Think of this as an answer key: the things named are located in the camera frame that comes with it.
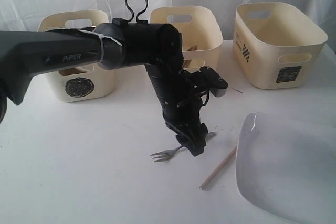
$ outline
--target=white plate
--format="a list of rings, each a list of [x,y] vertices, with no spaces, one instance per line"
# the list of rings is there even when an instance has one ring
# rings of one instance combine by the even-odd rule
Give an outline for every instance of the white plate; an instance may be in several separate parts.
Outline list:
[[[294,223],[336,223],[336,129],[249,114],[237,185],[255,206]]]

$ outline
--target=plastic basket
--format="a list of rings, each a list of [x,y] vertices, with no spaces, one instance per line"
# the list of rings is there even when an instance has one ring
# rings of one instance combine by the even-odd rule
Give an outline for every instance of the plastic basket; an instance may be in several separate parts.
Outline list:
[[[41,22],[38,31],[65,28],[66,21],[79,19],[89,19],[93,26],[109,22],[105,12],[100,10],[81,10],[51,15]],[[46,74],[53,93],[59,100],[64,102],[93,99],[111,93],[115,86],[114,76],[114,70],[105,70],[98,64]]]
[[[236,11],[233,54],[258,88],[303,84],[327,39],[319,26],[287,3],[243,4]]]
[[[171,16],[188,15],[189,22],[170,22]],[[162,7],[151,13],[152,23],[171,23],[183,38],[184,60],[191,60],[189,72],[198,71],[202,66],[217,68],[223,35],[213,13],[201,6]],[[197,51],[188,51],[197,45]]]

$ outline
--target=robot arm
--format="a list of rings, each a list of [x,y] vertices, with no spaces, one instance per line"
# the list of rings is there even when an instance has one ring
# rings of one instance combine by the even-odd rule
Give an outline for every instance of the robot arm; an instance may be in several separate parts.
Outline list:
[[[209,92],[224,95],[227,83],[209,67],[193,74],[183,70],[182,36],[177,29],[170,24],[149,24],[138,16],[137,23],[114,18],[93,33],[0,31],[0,121],[6,97],[21,104],[37,74],[96,62],[108,70],[144,64],[167,127],[192,155],[203,153],[208,131],[199,110],[207,104]]]

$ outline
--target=fork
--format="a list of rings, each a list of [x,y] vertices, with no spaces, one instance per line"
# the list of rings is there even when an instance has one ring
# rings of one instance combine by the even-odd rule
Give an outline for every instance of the fork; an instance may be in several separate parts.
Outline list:
[[[216,133],[211,131],[207,134],[207,136],[205,137],[205,140],[207,141],[210,138],[214,137],[215,135],[216,135]],[[155,156],[155,157],[153,157],[153,159],[156,159],[154,162],[168,161],[168,160],[171,160],[173,158],[173,156],[175,155],[175,153],[181,148],[183,148],[182,145],[180,145],[179,147],[177,147],[175,149],[172,149],[172,150],[165,150],[165,151],[162,151],[162,152],[154,153],[151,156]]]

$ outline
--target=white tabletop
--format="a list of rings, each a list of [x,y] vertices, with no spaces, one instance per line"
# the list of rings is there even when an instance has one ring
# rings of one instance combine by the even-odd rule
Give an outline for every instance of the white tabletop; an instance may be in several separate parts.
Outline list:
[[[218,135],[202,155],[181,151],[167,163],[150,154],[178,142],[143,66],[118,70],[107,97],[76,103],[58,101],[45,77],[35,77],[0,124],[1,223],[286,223],[239,194],[234,160],[208,191],[198,187],[237,144],[252,111],[336,127],[335,62],[326,46],[303,86],[261,90],[225,41],[217,71],[229,88],[201,109]]]

